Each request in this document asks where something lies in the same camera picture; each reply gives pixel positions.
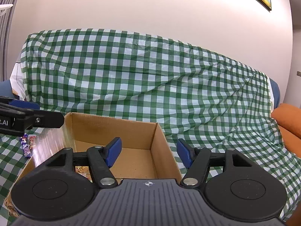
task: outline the checkered tablecloth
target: checkered tablecloth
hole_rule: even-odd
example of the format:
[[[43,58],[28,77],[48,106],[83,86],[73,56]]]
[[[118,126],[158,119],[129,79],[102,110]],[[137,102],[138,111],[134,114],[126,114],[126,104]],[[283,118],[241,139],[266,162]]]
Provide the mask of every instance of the checkered tablecloth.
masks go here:
[[[183,175],[178,138],[213,152],[235,148],[286,187],[282,219],[300,199],[300,159],[270,117],[267,76],[251,67],[180,41],[102,29],[32,34],[21,67],[27,100],[41,109],[158,122]],[[19,162],[1,173],[5,196],[25,159],[15,139],[2,140]],[[1,168],[11,164],[2,159]],[[215,167],[210,176],[221,172]]]

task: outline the purple candy wrapper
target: purple candy wrapper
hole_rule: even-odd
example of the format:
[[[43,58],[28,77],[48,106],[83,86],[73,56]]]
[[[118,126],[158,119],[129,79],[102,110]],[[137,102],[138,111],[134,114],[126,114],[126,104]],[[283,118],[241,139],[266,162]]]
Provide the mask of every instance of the purple candy wrapper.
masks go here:
[[[33,154],[30,150],[29,144],[27,143],[27,137],[28,137],[28,135],[24,134],[24,136],[22,138],[20,138],[20,141],[21,141],[22,148],[24,151],[24,157],[31,157]]]

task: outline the metal screw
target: metal screw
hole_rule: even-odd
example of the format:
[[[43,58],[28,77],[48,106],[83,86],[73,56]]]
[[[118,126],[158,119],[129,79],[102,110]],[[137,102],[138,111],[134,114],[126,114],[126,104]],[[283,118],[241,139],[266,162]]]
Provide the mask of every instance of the metal screw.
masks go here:
[[[115,179],[113,179],[111,177],[104,177],[100,180],[100,183],[102,185],[112,185],[115,183]]]
[[[198,183],[198,180],[193,178],[193,177],[188,177],[188,178],[183,180],[183,183],[185,185],[193,186],[193,185],[196,185]]]

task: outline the gray curtain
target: gray curtain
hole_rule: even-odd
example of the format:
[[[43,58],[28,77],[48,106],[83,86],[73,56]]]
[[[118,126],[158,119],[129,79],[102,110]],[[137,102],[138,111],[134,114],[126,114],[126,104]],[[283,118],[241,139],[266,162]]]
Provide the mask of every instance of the gray curtain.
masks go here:
[[[17,0],[0,0],[0,4],[14,5],[0,17],[0,82],[8,78],[6,74],[8,36],[16,2]]]

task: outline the wall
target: wall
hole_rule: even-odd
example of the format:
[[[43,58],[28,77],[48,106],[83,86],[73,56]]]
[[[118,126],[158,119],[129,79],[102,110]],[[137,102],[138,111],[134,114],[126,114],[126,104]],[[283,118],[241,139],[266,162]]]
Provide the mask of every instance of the wall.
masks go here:
[[[301,71],[301,28],[293,30],[292,65],[284,98],[285,103],[301,108],[301,77],[297,76],[297,71]]]
[[[30,33],[112,28],[181,40],[224,54],[275,80],[282,99],[292,52],[289,0],[18,0],[11,25],[8,76]]]

